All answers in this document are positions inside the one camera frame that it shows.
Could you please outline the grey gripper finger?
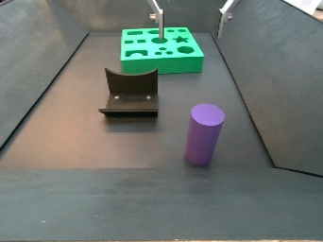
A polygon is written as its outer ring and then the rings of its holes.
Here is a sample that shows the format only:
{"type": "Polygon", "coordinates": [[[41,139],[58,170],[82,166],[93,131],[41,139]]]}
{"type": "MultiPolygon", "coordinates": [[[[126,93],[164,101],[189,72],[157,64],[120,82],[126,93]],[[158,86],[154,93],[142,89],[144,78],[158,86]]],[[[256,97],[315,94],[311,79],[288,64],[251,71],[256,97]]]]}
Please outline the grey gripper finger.
{"type": "Polygon", "coordinates": [[[223,7],[219,9],[220,18],[219,18],[219,29],[217,29],[217,38],[220,38],[224,23],[228,21],[231,13],[231,8],[235,3],[235,0],[227,0],[223,7]]]}
{"type": "Polygon", "coordinates": [[[152,14],[149,15],[149,18],[157,23],[157,29],[158,29],[158,39],[164,39],[164,11],[158,7],[156,0],[146,0],[149,7],[152,9],[152,14]]]}

